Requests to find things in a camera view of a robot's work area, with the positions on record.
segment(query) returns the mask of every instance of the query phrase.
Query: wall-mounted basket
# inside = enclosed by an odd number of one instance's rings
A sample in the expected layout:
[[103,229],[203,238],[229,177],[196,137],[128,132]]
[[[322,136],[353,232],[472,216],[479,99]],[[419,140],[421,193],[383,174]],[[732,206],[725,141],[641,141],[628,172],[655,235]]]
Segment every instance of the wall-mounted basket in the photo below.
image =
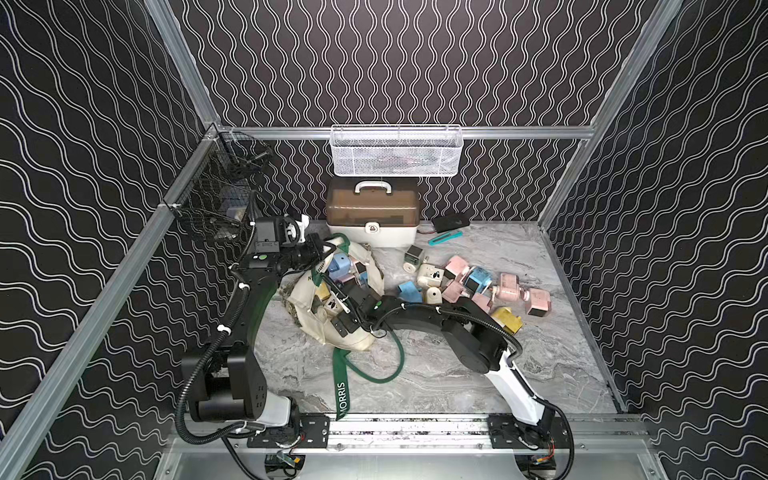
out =
[[453,177],[464,141],[459,125],[333,125],[340,177]]
[[253,201],[253,178],[272,151],[257,142],[259,147],[249,154],[235,155],[228,140],[220,140],[187,186],[184,201],[172,211],[181,232],[195,240],[238,242],[245,238],[247,219],[261,215]]

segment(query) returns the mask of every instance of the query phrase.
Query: gray marble floor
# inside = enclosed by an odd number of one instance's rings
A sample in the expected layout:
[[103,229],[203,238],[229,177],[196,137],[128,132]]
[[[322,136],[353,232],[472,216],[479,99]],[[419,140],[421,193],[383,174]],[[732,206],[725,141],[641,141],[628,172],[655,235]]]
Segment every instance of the gray marble floor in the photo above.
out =
[[[325,233],[317,224],[313,229]],[[442,266],[458,254],[470,264],[495,271],[497,279],[501,272],[516,273],[521,283],[549,290],[552,311],[544,318],[525,315],[519,303],[512,306],[524,322],[516,335],[524,347],[517,364],[540,395],[566,412],[616,412],[538,228],[474,223],[462,230],[463,237],[436,247],[427,246],[429,235],[419,235],[416,244],[425,248],[430,263]],[[388,292],[413,280],[402,269],[402,250],[375,249],[373,253]],[[351,412],[509,411],[490,381],[467,370],[442,337],[414,331],[398,334],[406,351],[402,373],[390,383],[377,385],[350,370]],[[270,303],[256,345],[270,390],[297,399],[304,411],[335,411],[332,352],[331,346],[321,346],[299,330],[280,299]],[[353,352],[349,357],[363,371],[379,377],[393,372],[398,362],[397,348],[389,337],[376,340],[371,351]]]

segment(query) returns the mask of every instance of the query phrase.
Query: white wire basket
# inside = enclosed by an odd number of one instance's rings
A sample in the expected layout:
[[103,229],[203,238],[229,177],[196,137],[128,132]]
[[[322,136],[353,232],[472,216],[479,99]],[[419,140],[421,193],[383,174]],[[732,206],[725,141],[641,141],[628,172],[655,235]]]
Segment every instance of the white wire basket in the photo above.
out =
[[464,141],[459,125],[333,125],[340,177],[453,177]]

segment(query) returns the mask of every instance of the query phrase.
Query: brown translucent lid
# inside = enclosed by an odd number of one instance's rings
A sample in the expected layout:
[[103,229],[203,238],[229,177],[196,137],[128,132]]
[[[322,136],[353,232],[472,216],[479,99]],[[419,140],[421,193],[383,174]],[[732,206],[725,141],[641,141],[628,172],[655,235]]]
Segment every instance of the brown translucent lid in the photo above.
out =
[[416,227],[421,217],[416,179],[334,177],[326,213],[328,224],[337,227],[364,227],[368,222]]

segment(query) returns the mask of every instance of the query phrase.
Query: wavy line pattern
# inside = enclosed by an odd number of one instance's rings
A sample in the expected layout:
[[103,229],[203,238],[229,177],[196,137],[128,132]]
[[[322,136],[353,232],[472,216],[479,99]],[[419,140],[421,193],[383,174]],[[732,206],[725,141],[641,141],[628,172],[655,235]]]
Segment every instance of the wavy line pattern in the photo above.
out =
[[675,480],[768,478],[768,2],[685,2],[550,235]]
[[584,125],[654,0],[174,0],[222,122]]
[[[204,128],[140,0],[0,15],[2,439]],[[27,478],[151,478],[180,352],[220,314],[232,254],[166,236]]]
[[[458,174],[420,179],[422,216],[466,212],[473,220],[533,220],[544,209],[576,140],[466,141]],[[238,148],[253,145],[239,141]],[[277,141],[265,165],[263,196],[277,212],[325,218],[333,177],[328,142]]]
[[25,478],[102,478],[110,468],[119,479],[153,477],[173,425],[181,357],[223,314],[236,254],[195,243],[175,225],[168,231]]

